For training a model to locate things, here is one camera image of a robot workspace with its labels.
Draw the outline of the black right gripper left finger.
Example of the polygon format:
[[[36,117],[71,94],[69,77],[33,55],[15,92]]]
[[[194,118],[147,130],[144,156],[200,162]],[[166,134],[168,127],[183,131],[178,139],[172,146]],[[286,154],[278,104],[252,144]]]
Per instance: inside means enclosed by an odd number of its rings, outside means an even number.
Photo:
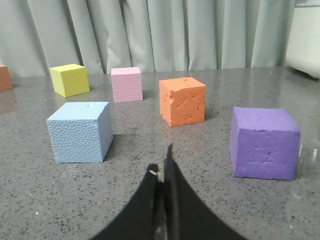
[[[154,206],[159,168],[147,167],[138,189],[113,221],[93,237],[94,240],[152,240],[154,238]]]

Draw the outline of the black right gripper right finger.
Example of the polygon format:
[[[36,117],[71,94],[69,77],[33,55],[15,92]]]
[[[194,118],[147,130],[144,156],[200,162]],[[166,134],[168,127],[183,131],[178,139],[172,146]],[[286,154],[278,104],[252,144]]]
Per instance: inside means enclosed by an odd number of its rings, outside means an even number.
[[[164,161],[164,207],[169,240],[243,240],[202,202],[173,158],[173,145]]]

